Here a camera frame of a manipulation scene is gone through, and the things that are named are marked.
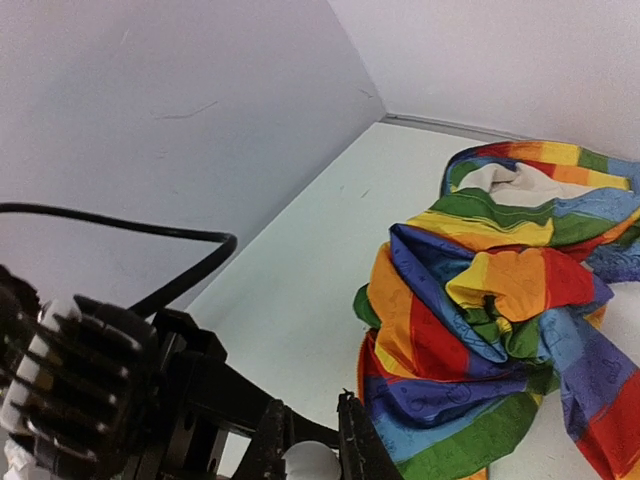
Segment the colorful cloth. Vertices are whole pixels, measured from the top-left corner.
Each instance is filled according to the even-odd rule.
[[[561,389],[605,479],[640,479],[640,373],[599,331],[608,283],[640,280],[640,164],[500,143],[447,166],[440,199],[393,225],[356,295],[372,329],[360,397],[408,480],[512,452]]]

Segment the black cable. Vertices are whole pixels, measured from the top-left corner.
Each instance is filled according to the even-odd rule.
[[[122,230],[130,230],[133,232],[159,235],[162,237],[185,238],[188,240],[200,240],[221,244],[213,253],[196,263],[193,267],[181,273],[166,285],[147,295],[145,298],[129,308],[129,310],[143,318],[149,317],[161,308],[166,307],[169,303],[207,277],[233,254],[238,245],[238,239],[231,233],[207,232],[203,230],[165,227],[162,225],[149,225],[146,223],[130,222],[119,218],[107,217],[104,215],[87,213],[69,208],[52,207],[49,205],[37,205],[31,203],[0,203],[0,214],[2,213],[48,215],[119,228]]]

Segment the green stripe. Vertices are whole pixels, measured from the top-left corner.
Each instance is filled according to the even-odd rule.
[[[486,295],[484,301],[484,308],[465,309],[464,317],[480,338],[487,343],[493,343],[500,340],[500,328],[496,323],[496,318],[500,313],[495,308],[492,295]]]
[[[553,200],[539,207],[499,205],[484,190],[465,188],[440,198],[430,210],[462,218],[492,220],[501,228],[512,228],[525,222],[542,226],[553,214]]]
[[[578,166],[609,173],[609,158],[583,148],[580,152],[580,158],[578,158]]]
[[[480,167],[471,161],[456,164],[449,172],[449,183],[455,187],[460,185],[462,179]]]
[[[623,247],[630,247],[632,243],[636,242],[640,237],[640,226],[636,222],[634,225],[629,227],[626,232],[620,235],[620,238],[615,241],[618,245],[622,245]]]
[[[548,360],[531,367],[532,373],[527,375],[527,391],[548,395],[560,387],[558,375],[553,369],[553,362]]]
[[[538,411],[527,393],[499,400],[464,430],[397,464],[405,480],[457,480],[513,452]]]
[[[536,316],[526,322],[511,324],[511,332],[505,332],[502,338],[510,358],[534,360],[538,357],[539,323],[539,316]]]
[[[376,315],[376,312],[371,306],[371,302],[369,302],[369,297],[367,297],[368,286],[369,284],[361,287],[360,290],[358,290],[358,293],[356,293],[356,298],[353,300],[353,310],[356,312],[356,316],[360,320],[371,328],[379,330],[382,322],[380,322],[380,318]]]
[[[582,213],[569,213],[553,220],[550,246],[574,245],[602,235],[617,223]]]

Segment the white wall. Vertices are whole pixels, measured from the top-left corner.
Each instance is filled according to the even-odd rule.
[[[387,110],[640,158],[640,7],[329,0]]]
[[[325,0],[0,2],[0,65],[0,201],[241,245],[384,113]],[[129,304],[210,249],[0,219],[0,263],[44,297]]]

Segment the white table surface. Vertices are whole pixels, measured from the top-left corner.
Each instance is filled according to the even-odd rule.
[[[368,281],[388,227],[428,208],[449,158],[478,144],[373,125],[188,311],[218,334],[235,369],[300,414],[337,428],[338,395],[343,388],[356,388],[358,349],[366,331],[351,308],[355,292]],[[640,286],[615,290],[603,330],[638,363]],[[230,438],[219,473],[233,472],[247,444]],[[491,480],[597,478],[564,431],[557,392],[543,403],[515,453],[491,470]]]

